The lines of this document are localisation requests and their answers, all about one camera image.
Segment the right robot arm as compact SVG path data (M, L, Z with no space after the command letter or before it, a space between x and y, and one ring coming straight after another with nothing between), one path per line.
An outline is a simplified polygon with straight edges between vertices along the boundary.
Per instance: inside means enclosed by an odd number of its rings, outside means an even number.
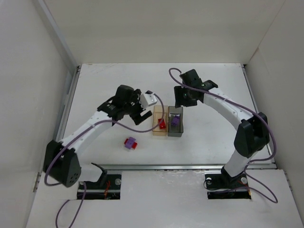
M203 82L195 69L180 74L182 82L174 87L175 106L191 107L198 102L223 116L236 130L234 152L221 169L224 182L238 178L249 161L270 141L267 116L237 104L211 80Z

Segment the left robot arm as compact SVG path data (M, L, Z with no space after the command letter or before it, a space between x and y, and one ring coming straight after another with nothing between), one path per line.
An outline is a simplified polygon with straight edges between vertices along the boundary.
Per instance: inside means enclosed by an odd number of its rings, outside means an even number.
M69 188L75 183L92 182L103 185L106 171L96 162L81 164L79 159L87 147L99 135L118 124L128 115L139 125L152 113L147 107L155 105L157 98L151 91L145 93L127 85L120 85L114 96L98 106L89 120L72 134L60 141L51 140L46 147L43 164L44 182L51 186L48 177L56 180L56 185Z

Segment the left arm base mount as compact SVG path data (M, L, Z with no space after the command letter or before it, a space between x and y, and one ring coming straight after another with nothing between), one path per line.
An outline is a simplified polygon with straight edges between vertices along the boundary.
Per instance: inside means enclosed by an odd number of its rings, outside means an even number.
M84 167L76 198L87 200L119 200L122 184L120 172L108 172L100 165L91 163Z

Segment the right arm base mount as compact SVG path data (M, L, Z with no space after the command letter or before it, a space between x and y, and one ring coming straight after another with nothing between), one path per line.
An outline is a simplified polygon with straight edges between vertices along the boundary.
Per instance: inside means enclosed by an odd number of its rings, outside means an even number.
M251 194L245 174L241 174L232 182L225 182L219 173L205 174L204 188L209 200L250 200Z

